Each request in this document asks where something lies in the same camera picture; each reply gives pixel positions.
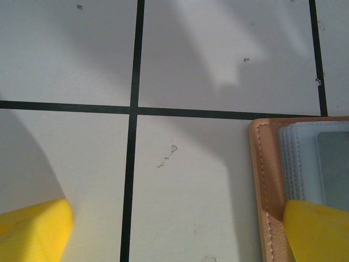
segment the white surface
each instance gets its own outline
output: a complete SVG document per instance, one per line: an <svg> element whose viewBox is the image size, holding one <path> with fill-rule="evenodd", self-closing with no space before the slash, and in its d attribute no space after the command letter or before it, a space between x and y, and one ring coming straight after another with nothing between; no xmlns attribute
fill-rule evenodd
<svg viewBox="0 0 349 262"><path fill-rule="evenodd" d="M308 1L146 1L140 106L319 115L315 79Z"/></svg>
<svg viewBox="0 0 349 262"><path fill-rule="evenodd" d="M128 116L0 110L0 213L64 196L62 262L118 261Z"/></svg>
<svg viewBox="0 0 349 262"><path fill-rule="evenodd" d="M316 0L328 114L349 115L349 2Z"/></svg>
<svg viewBox="0 0 349 262"><path fill-rule="evenodd" d="M139 116L130 261L261 260L249 123Z"/></svg>
<svg viewBox="0 0 349 262"><path fill-rule="evenodd" d="M136 6L137 0L2 1L3 99L129 105Z"/></svg>

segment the tan leather wallet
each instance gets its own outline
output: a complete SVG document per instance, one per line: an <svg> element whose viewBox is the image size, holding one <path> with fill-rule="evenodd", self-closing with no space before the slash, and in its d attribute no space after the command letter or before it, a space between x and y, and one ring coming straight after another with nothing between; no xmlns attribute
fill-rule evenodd
<svg viewBox="0 0 349 262"><path fill-rule="evenodd" d="M265 262L292 262L282 216L287 202L279 154L278 129L296 122L343 121L349 117L268 118L250 125L261 245Z"/></svg>

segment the black grout line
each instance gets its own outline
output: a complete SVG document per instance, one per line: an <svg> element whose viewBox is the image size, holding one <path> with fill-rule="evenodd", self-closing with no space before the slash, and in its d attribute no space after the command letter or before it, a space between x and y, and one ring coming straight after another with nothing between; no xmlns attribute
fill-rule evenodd
<svg viewBox="0 0 349 262"><path fill-rule="evenodd" d="M318 86L318 100L320 104L320 112L321 112L321 116L328 116L325 82L324 82L323 68L322 68L320 36L318 33L318 20L317 20L317 14L316 14L315 0L309 0L309 8L310 8L310 20L311 20L311 31L312 31L312 43L314 45L316 77L321 82L321 84Z"/></svg>
<svg viewBox="0 0 349 262"><path fill-rule="evenodd" d="M19 109L36 111L85 112L101 114L129 114L128 106L81 105L41 102L21 102L0 100L0 109Z"/></svg>
<svg viewBox="0 0 349 262"><path fill-rule="evenodd" d="M136 109L138 107L138 99L139 99L139 91L140 91L144 7L145 7L145 0L138 0L135 48L133 53L131 101L130 101L130 107L132 109Z"/></svg>
<svg viewBox="0 0 349 262"><path fill-rule="evenodd" d="M254 120L257 118L309 117L310 115L269 114L256 112L210 111L172 108L138 108L139 115L145 116L179 116L198 118L223 118L237 120Z"/></svg>
<svg viewBox="0 0 349 262"><path fill-rule="evenodd" d="M133 54L129 131L127 138L124 206L122 215L120 262L130 259L131 219L133 200L133 181L135 171L136 136L137 136L137 108L140 89L140 73L142 58L142 38L145 0L137 1L135 46Z"/></svg>
<svg viewBox="0 0 349 262"><path fill-rule="evenodd" d="M58 112L86 112L99 114L138 114L144 116L178 116L197 118L220 118L236 120L254 120L257 118L289 118L309 117L313 115L274 114L260 112L234 112L196 109L172 109L172 108L143 108L131 109L129 106L114 105L84 105L84 104L60 104L41 102L21 102L0 100L0 109L34 110L34 111L58 111Z"/></svg>
<svg viewBox="0 0 349 262"><path fill-rule="evenodd" d="M127 138L120 262L129 261L129 255L130 255L130 237L131 237L131 218L132 218L132 200L133 200L133 180L134 180L134 171L135 171L136 136L137 136L137 114L131 114L129 117L129 131L128 131L128 138Z"/></svg>

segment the yellow plastic piece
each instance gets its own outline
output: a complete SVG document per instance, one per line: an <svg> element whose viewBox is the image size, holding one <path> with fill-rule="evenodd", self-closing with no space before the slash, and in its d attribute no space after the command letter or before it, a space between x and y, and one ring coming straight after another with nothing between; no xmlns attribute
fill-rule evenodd
<svg viewBox="0 0 349 262"><path fill-rule="evenodd" d="M291 200L284 227L297 262L349 261L349 212Z"/></svg>
<svg viewBox="0 0 349 262"><path fill-rule="evenodd" d="M65 199L0 215L0 261L59 262L73 222Z"/></svg>

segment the wallet stitching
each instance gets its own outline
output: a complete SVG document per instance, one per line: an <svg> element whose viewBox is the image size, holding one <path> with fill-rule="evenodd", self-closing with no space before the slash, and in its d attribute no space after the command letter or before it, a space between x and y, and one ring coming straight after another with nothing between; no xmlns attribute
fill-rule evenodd
<svg viewBox="0 0 349 262"><path fill-rule="evenodd" d="M337 124L346 124L348 125L349 124L349 121L338 121L339 123L334 123L335 121L329 121L329 122L325 122L325 123L318 123L318 122L315 122L315 123L309 123L309 122L305 122L305 123L297 123L298 126L321 126L321 125L324 125L324 124L330 124L332 126L335 126Z"/></svg>
<svg viewBox="0 0 349 262"><path fill-rule="evenodd" d="M258 149L260 151L260 159L261 159L261 169L262 169L262 182L263 182L263 191L266 199L266 214L267 214L267 223L268 223L268 231L269 231L269 245L270 245L270 252L272 254L272 261L274 261L274 251L273 251L273 240L272 240L272 232L270 229L270 219L269 219L269 206L268 206L268 197L267 197L267 189L266 189L266 180L264 175L264 167L263 167L263 159L262 159L262 148L261 148L261 138L260 138L260 126L270 126L269 123L259 124L257 126L257 138L258 138Z"/></svg>
<svg viewBox="0 0 349 262"><path fill-rule="evenodd" d="M294 197L294 199L298 199L298 194L300 194L299 190L298 190L298 186L297 186L297 175L295 175L294 173L296 172L296 160L295 160L295 153L294 153L294 144L291 140L291 151L292 151L292 166L293 166L293 181L294 181L294 187L296 189L296 196Z"/></svg>
<svg viewBox="0 0 349 262"><path fill-rule="evenodd" d="M299 167L300 191L302 192L301 199L304 200L304 186L303 186L303 177L302 177L302 165L300 163L298 131L297 130L296 130L296 147L297 147L297 157L298 157L298 167Z"/></svg>
<svg viewBox="0 0 349 262"><path fill-rule="evenodd" d="M281 133L281 137L282 137L284 142L285 142L285 140L287 141L287 138L285 138L286 136L287 136L286 134ZM285 165L289 166L289 163L286 163L287 159L289 159L289 153L288 153L288 150L286 150L286 146L284 143L282 143L282 151L284 152L283 159L284 159ZM287 192L293 198L293 186L292 186L292 183L290 182L290 178L288 177L287 174L285 174L285 179L286 179Z"/></svg>
<svg viewBox="0 0 349 262"><path fill-rule="evenodd" d="M290 181L291 181L291 188L292 188L292 199L296 198L296 195L298 193L298 188L297 188L297 180L295 178L295 176L292 176L293 170L295 169L295 163L294 163L294 150L293 150L293 144L292 142L290 143L290 148L291 148L291 154L289 151L287 151L288 155L288 159L290 159L289 164L290 164Z"/></svg>

